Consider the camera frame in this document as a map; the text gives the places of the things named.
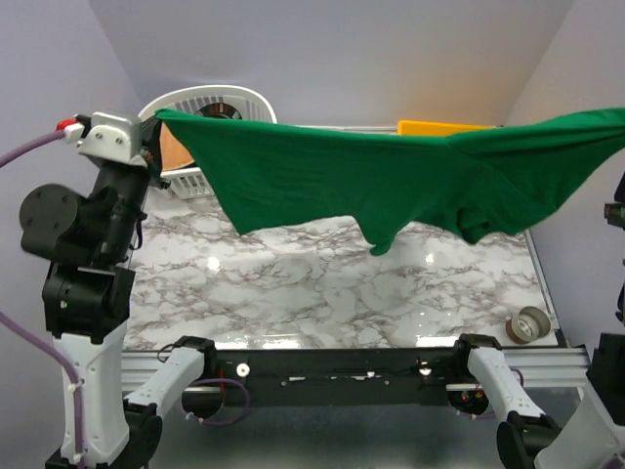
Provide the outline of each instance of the green cloth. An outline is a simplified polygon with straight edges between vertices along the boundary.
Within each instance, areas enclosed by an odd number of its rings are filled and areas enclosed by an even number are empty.
[[[473,244],[549,217],[625,147],[625,108],[449,137],[407,137],[156,113],[236,230],[352,215],[371,253],[411,221]]]

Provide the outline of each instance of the gray wall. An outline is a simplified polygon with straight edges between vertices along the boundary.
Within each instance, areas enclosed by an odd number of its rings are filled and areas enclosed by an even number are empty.
[[[0,63],[1,153],[54,130],[57,121],[76,112],[139,108],[82,0],[1,2]],[[95,174],[90,163],[60,143],[0,171],[0,310],[42,337],[47,336],[40,299],[47,265],[20,250],[20,204],[49,182],[86,192]],[[63,438],[61,371],[2,327],[0,370],[0,466],[43,467]]]
[[[502,124],[572,0],[91,0],[143,102],[253,88],[287,123]]]
[[[508,123],[625,106],[624,22],[622,0],[577,0]],[[558,213],[532,229],[562,328],[573,344],[596,344],[602,331],[625,332],[613,316],[625,274],[625,234],[603,217],[603,204],[612,200],[624,171],[621,151]]]

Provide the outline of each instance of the purple cord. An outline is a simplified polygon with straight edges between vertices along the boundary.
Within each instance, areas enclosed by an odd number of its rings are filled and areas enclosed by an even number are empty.
[[[41,137],[34,139],[27,144],[23,144],[16,149],[12,149],[8,153],[0,156],[0,168],[6,166],[14,159],[19,158],[25,153],[32,151],[34,149],[38,149],[39,147],[43,147],[46,144],[50,144],[55,140],[60,140],[64,137],[65,133],[63,130],[56,130],[54,132],[50,132],[49,134],[42,135]]]
[[[191,420],[194,420],[201,425],[207,425],[209,427],[228,427],[229,425],[233,425],[243,420],[249,413],[249,409],[250,409],[250,405],[252,401],[250,392],[247,390],[247,388],[245,387],[243,383],[236,381],[235,379],[229,379],[229,378],[211,378],[211,379],[201,379],[199,381],[195,381],[192,384],[192,386],[201,386],[205,384],[222,384],[222,383],[231,384],[239,388],[241,391],[243,391],[243,394],[245,395],[245,405],[243,406],[243,410],[236,417],[231,418],[230,420],[223,420],[223,421],[215,421],[215,420],[207,420],[207,419],[200,420],[200,418],[197,417],[196,415],[193,415],[190,412],[189,413],[185,412],[185,414],[187,415],[187,418],[190,418]]]
[[[21,145],[20,147],[17,147],[16,149],[13,149],[9,151],[8,153],[5,153],[2,156],[0,156],[0,168],[3,168],[4,166],[9,164],[13,160],[17,159],[18,157],[22,156],[25,153],[28,153],[29,151],[38,149],[39,147],[43,147],[44,145],[50,144],[51,142],[54,142],[56,140],[60,140],[63,137],[64,137],[64,131],[57,130],[55,132],[50,132],[49,134],[42,135],[41,137],[34,139],[33,141],[28,142],[27,144]],[[32,332],[21,327],[19,324],[17,324],[15,321],[13,321],[11,318],[9,318],[7,315],[2,313],[1,311],[0,311],[0,323],[3,324],[12,332],[16,333],[19,337],[21,337],[23,340],[25,340],[29,344],[34,345],[37,349],[42,351],[48,357],[51,357],[52,359],[57,361],[62,366],[62,369],[64,369],[65,373],[67,374],[67,377],[69,378],[70,383],[73,383],[73,384],[80,383],[80,377],[78,376],[78,373],[76,369],[73,367],[72,363],[69,362],[69,360],[66,359],[60,352],[58,352],[57,349],[55,349],[50,344],[47,344],[43,340],[41,340]],[[84,442],[83,442],[83,434],[82,434],[83,408],[82,408],[81,388],[76,388],[76,391],[73,393],[73,400],[74,400],[75,451],[76,451],[76,454],[82,454],[83,449],[84,449]],[[78,469],[85,469],[84,458],[81,458],[81,460],[77,464],[77,467]]]

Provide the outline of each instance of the purple cable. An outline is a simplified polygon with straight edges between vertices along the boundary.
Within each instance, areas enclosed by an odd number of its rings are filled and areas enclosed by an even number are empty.
[[[46,135],[42,135],[38,139],[35,139],[27,144],[24,144],[16,149],[5,153],[0,156],[0,168],[3,168],[13,160],[22,156],[25,153],[28,153],[31,150],[38,149],[39,147],[43,147],[46,144],[50,144],[56,140],[60,140],[64,137],[63,130],[57,130],[55,132],[51,132]],[[34,345],[37,349],[42,351],[48,357],[51,357],[55,361],[57,361],[64,369],[65,373],[67,373],[67,377],[69,378],[69,382],[73,384],[80,383],[80,378],[76,369],[73,367],[71,362],[66,359],[60,352],[58,352],[53,346],[47,344],[39,337],[37,337],[32,332],[24,329],[7,315],[0,311],[0,323],[7,327],[12,332],[16,333],[23,340],[28,342],[29,344]],[[74,442],[75,442],[75,451],[76,454],[82,454],[84,449],[83,442],[83,416],[82,416],[82,392],[81,388],[76,388],[76,391],[73,393],[74,400]],[[85,469],[84,459],[81,459],[77,464],[78,469]]]
[[[231,384],[239,388],[241,391],[243,391],[243,394],[245,395],[245,404],[243,405],[243,410],[236,417],[231,418],[230,420],[223,420],[223,421],[215,421],[215,420],[207,420],[207,419],[200,420],[200,418],[197,417],[196,415],[193,415],[190,412],[189,413],[185,412],[185,414],[187,415],[187,418],[190,418],[191,420],[195,420],[201,425],[207,425],[209,427],[228,427],[229,425],[233,425],[243,420],[248,415],[251,401],[252,401],[250,392],[247,390],[247,388],[245,387],[243,383],[236,381],[235,379],[229,379],[229,378],[211,378],[211,379],[201,379],[199,381],[195,381],[193,382],[192,385],[201,386],[201,385],[206,385],[206,384],[222,384],[222,383]]]
[[[27,144],[23,144],[16,149],[12,149],[8,153],[0,156],[0,168],[6,166],[14,159],[19,158],[25,153],[32,151],[34,149],[38,149],[39,147],[43,147],[46,144],[49,144],[55,140],[60,140],[64,137],[65,133],[63,130],[56,130],[54,132],[50,132],[49,134],[42,135],[41,137],[28,142]]]

